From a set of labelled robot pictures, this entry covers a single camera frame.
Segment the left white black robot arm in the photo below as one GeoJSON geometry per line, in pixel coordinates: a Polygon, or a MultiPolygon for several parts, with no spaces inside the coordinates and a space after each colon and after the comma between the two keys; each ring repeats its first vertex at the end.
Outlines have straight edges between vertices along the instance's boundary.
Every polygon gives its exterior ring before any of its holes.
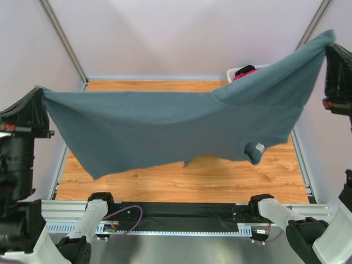
{"type": "Polygon", "coordinates": [[[42,87],[1,111],[1,263],[90,263],[99,223],[115,216],[112,194],[93,193],[74,229],[52,241],[42,201],[26,199],[34,193],[35,139],[53,135],[42,87]]]}

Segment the grey blue t shirt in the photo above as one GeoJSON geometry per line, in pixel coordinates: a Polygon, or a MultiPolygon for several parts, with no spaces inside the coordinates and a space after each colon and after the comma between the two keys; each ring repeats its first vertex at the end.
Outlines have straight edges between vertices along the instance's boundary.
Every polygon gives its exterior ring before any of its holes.
{"type": "Polygon", "coordinates": [[[284,144],[334,44],[327,30],[277,63],[211,92],[55,92],[44,102],[94,178],[200,156],[258,164],[284,144]]]}

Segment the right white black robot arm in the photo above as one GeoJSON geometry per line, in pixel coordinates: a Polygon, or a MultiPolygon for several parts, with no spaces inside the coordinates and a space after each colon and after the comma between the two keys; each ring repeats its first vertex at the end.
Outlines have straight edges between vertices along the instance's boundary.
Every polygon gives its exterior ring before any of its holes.
{"type": "MultiPolygon", "coordinates": [[[[351,52],[333,44],[326,55],[322,103],[333,114],[351,117],[351,52]]],[[[330,223],[297,214],[269,194],[251,197],[247,214],[254,222],[266,218],[280,227],[304,263],[347,263],[351,260],[351,170],[345,173],[338,211],[330,223]]]]}

